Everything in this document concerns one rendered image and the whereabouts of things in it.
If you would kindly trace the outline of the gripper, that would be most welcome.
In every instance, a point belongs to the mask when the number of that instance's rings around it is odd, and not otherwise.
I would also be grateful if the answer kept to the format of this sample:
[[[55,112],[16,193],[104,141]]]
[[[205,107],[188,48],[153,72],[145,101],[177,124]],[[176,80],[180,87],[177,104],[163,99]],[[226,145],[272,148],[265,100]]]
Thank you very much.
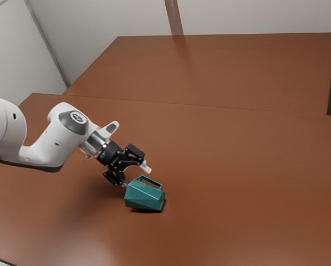
[[[123,150],[116,142],[110,141],[102,146],[97,160],[108,167],[103,176],[114,186],[127,186],[130,183],[124,174],[129,166],[139,166],[145,173],[151,173],[151,167],[145,160],[145,153],[133,144],[128,144]]]

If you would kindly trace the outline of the teal faceted mug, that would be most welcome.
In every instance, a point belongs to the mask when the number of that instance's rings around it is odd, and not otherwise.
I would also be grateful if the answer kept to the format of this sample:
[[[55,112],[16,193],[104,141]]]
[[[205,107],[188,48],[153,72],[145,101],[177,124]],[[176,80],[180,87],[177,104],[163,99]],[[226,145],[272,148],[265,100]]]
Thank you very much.
[[[129,208],[161,211],[165,203],[163,185],[147,176],[139,176],[128,183],[124,202]]]

